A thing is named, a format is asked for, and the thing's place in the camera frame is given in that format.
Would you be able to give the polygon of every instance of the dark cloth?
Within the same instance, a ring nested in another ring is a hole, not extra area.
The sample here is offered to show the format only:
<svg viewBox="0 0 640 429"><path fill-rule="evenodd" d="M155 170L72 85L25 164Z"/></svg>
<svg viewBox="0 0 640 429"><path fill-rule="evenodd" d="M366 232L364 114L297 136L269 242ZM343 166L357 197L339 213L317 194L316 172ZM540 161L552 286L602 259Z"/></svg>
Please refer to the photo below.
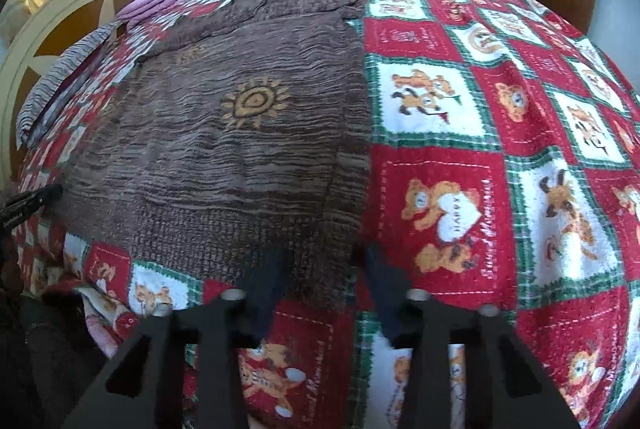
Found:
<svg viewBox="0 0 640 429"><path fill-rule="evenodd" d="M82 301L56 305L0 291L0 413L12 429L57 429L106 358L84 324Z"/></svg>
<svg viewBox="0 0 640 429"><path fill-rule="evenodd" d="M197 279L288 249L289 296L345 302L369 175L365 0L235 0L172 27L58 182L56 219Z"/></svg>

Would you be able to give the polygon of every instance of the quilt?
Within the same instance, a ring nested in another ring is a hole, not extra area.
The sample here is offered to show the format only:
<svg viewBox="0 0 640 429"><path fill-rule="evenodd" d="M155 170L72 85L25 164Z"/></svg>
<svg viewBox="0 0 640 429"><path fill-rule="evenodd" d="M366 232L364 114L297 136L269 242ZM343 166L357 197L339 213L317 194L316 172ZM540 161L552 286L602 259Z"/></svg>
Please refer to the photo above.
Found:
<svg viewBox="0 0 640 429"><path fill-rule="evenodd" d="M134 60L181 14L230 1L187 0L120 37L28 154L20 190L56 181ZM363 238L414 287L461 307L499 306L581 427L604 427L640 377L638 94L535 0L369 0L351 25L373 114ZM141 317L227 286L39 215L14 234L26 288L82 294L108 355ZM255 412L296 428L397 426L410 352L389 347L356 270L350 295L340 312L278 306L271 335L239 357ZM187 408L196 353L186 352ZM463 346L450 346L453 428L464 427L464 362Z"/></svg>

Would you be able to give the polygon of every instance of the wooden headboard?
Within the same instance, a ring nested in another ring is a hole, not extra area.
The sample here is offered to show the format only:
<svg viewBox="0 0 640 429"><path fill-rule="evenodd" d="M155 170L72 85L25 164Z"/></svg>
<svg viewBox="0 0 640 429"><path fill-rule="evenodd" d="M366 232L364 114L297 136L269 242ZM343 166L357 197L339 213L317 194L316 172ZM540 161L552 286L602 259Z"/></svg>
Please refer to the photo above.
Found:
<svg viewBox="0 0 640 429"><path fill-rule="evenodd" d="M0 66L0 188L26 154L15 148L15 117L33 85L69 46L115 20L133 0L49 0L20 30Z"/></svg>

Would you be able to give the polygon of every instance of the grey striped pillow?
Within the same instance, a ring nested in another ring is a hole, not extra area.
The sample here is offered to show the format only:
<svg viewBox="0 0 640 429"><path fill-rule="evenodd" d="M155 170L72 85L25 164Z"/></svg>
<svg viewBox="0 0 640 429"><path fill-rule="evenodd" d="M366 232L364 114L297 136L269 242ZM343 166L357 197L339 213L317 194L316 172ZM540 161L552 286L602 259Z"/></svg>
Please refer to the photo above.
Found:
<svg viewBox="0 0 640 429"><path fill-rule="evenodd" d="M85 35L77 43L69 46L49 71L40 77L31 88L15 120L16 148L20 149L29 138L33 124L46 109L65 79L74 73L76 68L103 44L120 24L122 24L120 21L105 24Z"/></svg>

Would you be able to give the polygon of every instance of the brown blanket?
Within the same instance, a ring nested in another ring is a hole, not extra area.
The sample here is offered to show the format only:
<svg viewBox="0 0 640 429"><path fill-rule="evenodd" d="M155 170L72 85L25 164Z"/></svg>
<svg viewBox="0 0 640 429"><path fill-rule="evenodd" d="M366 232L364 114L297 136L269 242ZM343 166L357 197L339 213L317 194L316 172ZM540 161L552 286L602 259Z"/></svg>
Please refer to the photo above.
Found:
<svg viewBox="0 0 640 429"><path fill-rule="evenodd" d="M364 0L235 0L136 63L60 174L73 234L238 283L290 250L289 295L344 304L364 209Z"/></svg>

